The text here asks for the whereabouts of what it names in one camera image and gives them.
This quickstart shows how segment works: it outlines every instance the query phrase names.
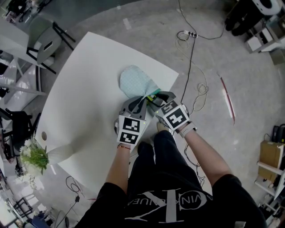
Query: gray concrete floor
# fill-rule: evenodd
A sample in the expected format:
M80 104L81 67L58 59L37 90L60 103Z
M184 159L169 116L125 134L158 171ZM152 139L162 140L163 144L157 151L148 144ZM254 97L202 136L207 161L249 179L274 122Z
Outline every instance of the gray concrete floor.
M181 97L187 80L189 60L176 49L174 42L178 31L190 28L176 9L177 1L172 0L134 2L122 6L121 9L112 8L92 16L70 28L68 33L75 37L78 43L88 31L91 31L130 46L169 66L179 73L171 90ZM185 3L183 12L198 34L206 37L220 35L226 13L216 10L196 10ZM124 18L129 20L131 29L126 29ZM199 112L194 112L191 120L198 126L198 133L223 156L233 173L240 178L244 188L258 202L264 195L263 190L254 184L260 142L263 141L265 133L271 133L273 125L285 121L283 102L285 71L273 65L268 53L250 54L244 44L245 38L233 37L231 33L225 31L217 40L208 41L202 38L196 40L192 60L205 72L209 92L205 107ZM190 49L185 50L185 53L189 56ZM62 45L56 52L53 69L60 72L70 54L71 51ZM224 79L231 97L236 115L234 125L217 72ZM42 70L44 91L50 91L56 77ZM204 77L200 70L192 65L183 100L189 110L192 110L193 102L198 95L199 83L205 83ZM197 109L202 106L204 99L205 97L198 99ZM45 97L37 97L25 110L37 114L42 110L45 100ZM176 141L180 151L183 151L185 142L180 137L176 137ZM190 150L188 155L195 161ZM54 167L57 175L48 169L39 178L42 185L37 194L43 205L52 204L57 209L67 211L75 194L65 186L65 177L68 174L58 165ZM24 190L18 188L17 195L24 196L26 191L33 192L27 188ZM203 189L211 192L208 181L205 182ZM87 189L85 192L87 195L96 196L96 193ZM83 200L74 207L77 215L72 211L70 216L82 216L89 205L87 200Z

